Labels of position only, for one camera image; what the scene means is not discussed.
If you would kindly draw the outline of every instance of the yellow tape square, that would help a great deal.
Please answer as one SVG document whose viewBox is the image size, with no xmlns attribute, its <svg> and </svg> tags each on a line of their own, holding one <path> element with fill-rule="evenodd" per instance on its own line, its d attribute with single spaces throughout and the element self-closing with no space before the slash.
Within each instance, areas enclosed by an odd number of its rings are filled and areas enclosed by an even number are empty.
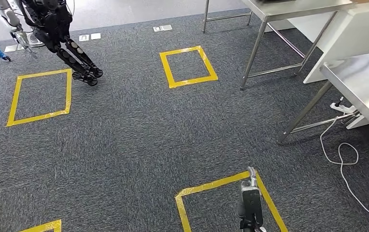
<svg viewBox="0 0 369 232">
<path fill-rule="evenodd" d="M 62 229 L 62 221 L 61 219 L 59 219 L 20 232 L 45 232 L 49 230 L 54 230 L 54 232 L 61 232 L 61 229 Z"/>
<path fill-rule="evenodd" d="M 198 51 L 199 52 L 199 54 L 201 56 L 201 59 L 203 60 L 203 63 L 206 66 L 207 71 L 209 72 L 209 76 L 176 82 L 173 78 L 173 74 L 171 72 L 167 56 L 174 55 L 174 54 L 179 54 L 179 53 L 183 53 L 183 52 L 191 52 L 191 51 Z M 200 82 L 205 82 L 205 81 L 216 81 L 216 80 L 218 80 L 217 74 L 214 71 L 213 66 L 210 63 L 209 59 L 207 59 L 207 56 L 204 53 L 201 46 L 178 49 L 178 50 L 173 50 L 173 51 L 169 51 L 169 52 L 161 52 L 160 53 L 160 58 L 162 59 L 162 64 L 163 64 L 163 68 L 165 69 L 166 77 L 168 79 L 169 88 L 176 88 L 176 87 L 184 86 L 184 85 L 190 85 L 190 84 L 195 84 L 195 83 L 200 83 Z"/>
<path fill-rule="evenodd" d="M 201 191 L 205 191 L 205 190 L 210 190 L 210 189 L 214 189 L 232 182 L 236 182 L 245 178 L 249 178 L 250 177 L 250 172 L 246 171 L 246 172 L 242 172 L 233 176 L 229 176 L 220 180 L 215 180 L 213 182 L 204 184 L 204 185 L 200 185 L 200 186 L 196 186 L 196 187 L 191 187 L 191 188 L 185 188 L 182 191 L 180 191 L 176 197 L 176 206 L 177 206 L 177 210 L 179 211 L 179 216 L 180 216 L 180 220 L 182 221 L 182 226 L 183 226 L 183 231 L 184 232 L 192 232 L 192 229 L 190 228 L 190 223 L 189 223 L 189 219 L 187 218 L 187 213 L 186 213 L 186 208 L 185 205 L 183 203 L 183 196 L 186 195 L 190 195 L 193 193 L 197 193 L 197 192 L 201 192 Z M 263 181 L 261 180 L 260 176 L 258 175 L 258 172 L 256 172 L 256 178 L 257 178 L 257 185 L 258 188 L 260 189 L 260 192 L 264 198 L 264 200 L 267 203 L 267 206 L 269 207 L 271 214 L 273 215 L 278 227 L 280 228 L 281 232 L 288 232 L 287 227 L 285 226 L 283 220 L 281 219 L 280 214 L 278 213 L 277 208 L 274 205 L 273 200 L 270 197 L 269 192 L 267 191 L 266 187 L 264 186 Z"/>
<path fill-rule="evenodd" d="M 18 104 L 18 97 L 19 97 L 19 91 L 21 89 L 21 82 L 22 79 L 26 78 L 32 78 L 32 77 L 39 77 L 39 76 L 47 76 L 47 75 L 53 75 L 58 73 L 66 73 L 67 74 L 67 87 L 66 87 L 66 94 L 65 94 L 65 109 L 56 111 L 53 113 L 47 113 L 44 115 L 34 116 L 34 117 L 28 117 L 23 118 L 19 120 L 14 120 L 15 118 L 15 112 L 17 110 L 17 104 Z M 10 114 L 8 116 L 8 122 L 7 127 L 18 125 L 21 123 L 26 122 L 33 122 L 45 118 L 55 117 L 58 115 L 68 114 L 69 110 L 71 108 L 71 84 L 72 84 L 72 69 L 63 69 L 63 70 L 57 70 L 57 71 L 51 71 L 51 72 L 41 72 L 36 74 L 29 74 L 29 75 L 22 75 L 17 77 L 17 83 L 15 85 L 14 90 L 14 96 L 13 96 L 13 103 L 11 104 Z"/>
</svg>

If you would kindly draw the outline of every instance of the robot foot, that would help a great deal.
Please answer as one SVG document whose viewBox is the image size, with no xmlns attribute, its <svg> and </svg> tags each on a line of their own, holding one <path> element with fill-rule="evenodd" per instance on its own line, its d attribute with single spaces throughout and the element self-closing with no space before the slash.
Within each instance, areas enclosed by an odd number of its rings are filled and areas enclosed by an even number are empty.
<svg viewBox="0 0 369 232">
<path fill-rule="evenodd" d="M 72 77 L 74 80 L 79 80 L 87 83 L 89 86 L 95 86 L 98 83 L 98 78 L 103 75 L 103 71 L 96 68 L 92 69 L 90 66 L 81 64 L 85 69 L 85 73 L 74 72 Z"/>
</svg>

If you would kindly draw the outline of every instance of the floor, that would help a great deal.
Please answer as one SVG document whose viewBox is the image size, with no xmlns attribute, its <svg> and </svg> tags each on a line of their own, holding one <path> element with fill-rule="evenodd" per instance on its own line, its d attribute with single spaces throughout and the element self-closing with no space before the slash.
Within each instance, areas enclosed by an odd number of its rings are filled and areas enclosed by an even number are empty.
<svg viewBox="0 0 369 232">
<path fill-rule="evenodd" d="M 35 49 L 38 59 L 16 51 L 12 62 L 0 60 L 1 232 L 55 220 L 62 221 L 65 232 L 182 231 L 174 200 L 180 190 L 243 172 L 249 165 L 258 169 L 290 231 L 369 232 L 369 214 L 345 188 L 339 166 L 322 153 L 324 128 L 294 134 L 283 145 L 275 142 L 322 86 L 302 84 L 311 65 L 299 76 L 285 71 L 251 79 L 240 91 L 259 20 L 254 17 L 249 27 L 245 18 L 212 22 L 202 34 L 201 19 L 191 15 L 74 31 L 75 38 L 102 33 L 102 39 L 80 45 L 104 76 L 95 87 L 67 83 L 64 73 L 24 79 L 15 120 L 63 110 L 67 84 L 70 113 L 10 127 L 17 76 L 67 66 L 45 48 Z M 165 24 L 173 30 L 153 32 L 154 25 Z M 295 29 L 284 33 L 302 50 L 311 45 Z M 159 53 L 198 45 L 218 80 L 169 88 Z M 316 51 L 310 63 L 320 55 Z M 269 33 L 253 70 L 297 61 Z M 209 74 L 197 52 L 171 55 L 168 62 L 175 81 Z M 339 97 L 331 90 L 303 123 L 335 116 L 328 105 Z M 360 152 L 359 165 L 344 171 L 369 208 L 369 126 L 352 131 L 334 126 L 325 136 L 332 159 L 338 158 L 341 142 Z M 343 154 L 345 160 L 354 159 L 349 149 Z M 239 187 L 237 181 L 183 197 L 191 230 L 237 231 Z M 278 231 L 266 204 L 263 211 L 266 228 Z"/>
<path fill-rule="evenodd" d="M 100 28 L 113 25 L 144 22 L 163 18 L 196 15 L 204 12 L 202 0 L 75 0 L 75 14 L 70 30 Z M 73 9 L 72 0 L 68 0 Z M 215 0 L 211 2 L 210 12 L 245 8 L 241 0 Z M 24 30 L 30 28 L 21 18 Z M 10 40 L 4 24 L 0 20 L 0 41 Z"/>
</svg>

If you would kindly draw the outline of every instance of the white power cable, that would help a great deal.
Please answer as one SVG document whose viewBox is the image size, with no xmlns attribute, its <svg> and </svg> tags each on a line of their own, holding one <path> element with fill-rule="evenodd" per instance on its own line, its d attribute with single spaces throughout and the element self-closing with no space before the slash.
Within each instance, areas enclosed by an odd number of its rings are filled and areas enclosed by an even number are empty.
<svg viewBox="0 0 369 232">
<path fill-rule="evenodd" d="M 71 13 L 71 9 L 69 8 L 68 3 L 67 3 L 67 8 L 68 8 L 69 12 Z M 74 14 L 75 14 L 75 0 L 73 0 L 73 9 L 72 9 L 71 15 L 73 16 Z"/>
<path fill-rule="evenodd" d="M 369 210 L 364 206 L 364 204 L 362 204 L 362 202 L 355 196 L 355 194 L 352 192 L 349 184 L 348 184 L 348 181 L 347 179 L 345 179 L 345 176 L 344 176 L 344 173 L 342 172 L 342 168 L 344 165 L 355 165 L 358 163 L 358 160 L 359 160 L 359 154 L 358 154 L 358 151 L 355 149 L 355 147 L 353 147 L 351 144 L 348 144 L 348 143 L 342 143 L 338 146 L 338 155 L 340 156 L 340 160 L 341 160 L 341 163 L 338 163 L 338 162 L 333 162 L 332 160 L 330 160 L 328 158 L 328 156 L 326 155 L 326 152 L 325 152 L 325 149 L 324 149 L 324 144 L 323 144 L 323 135 L 334 125 L 334 123 L 337 121 L 338 117 L 335 118 L 335 120 L 332 122 L 332 124 L 320 135 L 320 141 L 321 141 L 321 147 L 323 148 L 323 151 L 324 151 L 324 155 L 326 157 L 326 159 L 330 162 L 330 163 L 334 163 L 334 164 L 339 164 L 341 165 L 341 176 L 342 178 L 344 179 L 345 183 L 347 184 L 347 188 L 348 190 L 350 191 L 350 193 L 352 194 L 352 196 L 358 201 L 358 203 L 369 213 Z M 352 147 L 352 149 L 354 149 L 354 151 L 356 152 L 356 161 L 354 163 L 344 163 L 344 160 L 342 159 L 342 156 L 341 156 L 341 146 L 342 145 L 348 145 L 350 147 Z"/>
</svg>

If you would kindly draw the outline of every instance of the stainless steel table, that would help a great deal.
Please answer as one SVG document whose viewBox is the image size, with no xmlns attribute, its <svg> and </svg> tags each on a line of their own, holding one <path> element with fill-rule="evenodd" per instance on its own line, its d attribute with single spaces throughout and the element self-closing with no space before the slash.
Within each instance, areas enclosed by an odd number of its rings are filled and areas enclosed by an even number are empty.
<svg viewBox="0 0 369 232">
<path fill-rule="evenodd" d="M 280 135 L 277 140 L 279 143 L 284 141 L 284 139 L 291 133 L 302 131 L 335 120 L 333 118 L 323 122 L 296 128 L 298 123 L 315 106 L 315 104 L 317 104 L 317 102 L 322 96 L 324 96 L 324 94 L 331 88 L 332 85 L 334 85 L 335 88 L 337 88 L 343 94 L 343 96 L 357 108 L 359 113 L 369 121 L 369 54 L 327 62 L 320 68 L 320 70 L 326 76 L 328 81 L 304 108 L 300 115 L 293 122 L 291 122 L 285 132 Z M 354 112 L 353 114 L 341 116 L 340 118 L 354 117 L 359 115 L 359 113 Z"/>
<path fill-rule="evenodd" d="M 205 32 L 206 24 L 208 21 L 215 21 L 215 20 L 234 18 L 234 17 L 240 17 L 240 16 L 249 16 L 249 20 L 247 23 L 249 24 L 252 13 L 257 15 L 261 19 L 262 23 L 258 31 L 258 36 L 255 41 L 253 51 L 251 53 L 246 71 L 244 73 L 244 76 L 242 78 L 242 82 L 240 85 L 241 90 L 244 90 L 244 86 L 246 84 L 247 79 L 251 77 L 301 67 L 300 70 L 296 73 L 298 74 L 302 70 L 306 62 L 308 61 L 312 52 L 315 50 L 319 40 L 323 36 L 325 30 L 328 28 L 329 24 L 334 19 L 337 12 L 340 10 L 348 10 L 348 9 L 355 7 L 355 3 L 353 3 L 351 0 L 288 0 L 284 2 L 275 2 L 275 3 L 263 3 L 260 0 L 242 0 L 242 1 L 244 2 L 244 4 L 246 4 L 246 6 L 248 6 L 251 9 L 250 13 L 234 15 L 234 16 L 207 18 L 207 13 L 209 9 L 209 0 L 206 0 L 206 9 L 205 9 L 205 14 L 204 14 L 204 25 L 203 25 L 203 32 Z M 327 12 L 334 12 L 334 14 L 324 25 L 323 29 L 321 30 L 318 37 L 315 39 L 314 44 L 312 45 L 312 47 L 310 48 L 310 50 L 308 51 L 306 55 L 304 55 L 299 49 L 297 49 L 290 41 L 288 41 L 280 32 L 278 32 L 270 24 L 271 21 L 301 17 L 301 16 L 308 16 L 308 15 L 315 15 L 315 14 L 321 14 L 321 13 L 327 13 Z M 264 72 L 258 72 L 258 73 L 249 75 L 251 66 L 253 65 L 253 61 L 254 61 L 255 55 L 258 50 L 258 46 L 260 44 L 260 41 L 264 35 L 264 31 L 267 26 L 269 26 L 278 36 L 282 38 L 284 42 L 287 43 L 287 45 L 289 45 L 297 54 L 299 54 L 303 58 L 303 61 L 298 64 L 293 64 L 293 65 L 289 65 L 289 66 L 285 66 L 285 67 L 281 67 L 277 69 L 272 69 L 272 70 L 268 70 Z"/>
</svg>

